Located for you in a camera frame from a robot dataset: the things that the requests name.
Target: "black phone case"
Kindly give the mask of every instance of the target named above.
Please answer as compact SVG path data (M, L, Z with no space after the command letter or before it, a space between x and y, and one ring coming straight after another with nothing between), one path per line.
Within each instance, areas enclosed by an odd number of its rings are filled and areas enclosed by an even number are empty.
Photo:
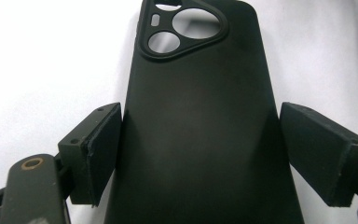
M213 13L220 32L177 34L172 18L187 8ZM178 35L180 47L151 50L159 31ZM233 0L145 0L105 223L303 222L255 10Z

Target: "phone case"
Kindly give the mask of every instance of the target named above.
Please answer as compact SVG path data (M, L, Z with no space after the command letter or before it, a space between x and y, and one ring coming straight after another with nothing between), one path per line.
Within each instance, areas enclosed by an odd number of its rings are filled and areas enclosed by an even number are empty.
M172 18L188 8L214 14L218 34L179 35ZM179 48L151 50L160 31ZM144 0L105 223L303 222L255 10Z

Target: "white background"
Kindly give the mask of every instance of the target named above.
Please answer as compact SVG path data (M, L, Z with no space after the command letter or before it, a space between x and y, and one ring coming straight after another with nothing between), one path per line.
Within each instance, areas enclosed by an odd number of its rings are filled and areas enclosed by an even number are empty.
M306 105L358 133L358 0L247 2L258 13L278 109ZM13 163L55 155L93 109L124 105L140 7L0 1L0 188ZM329 208L294 175L306 223L358 223L357 197L351 208ZM102 223L106 198L97 209L69 205L73 223Z

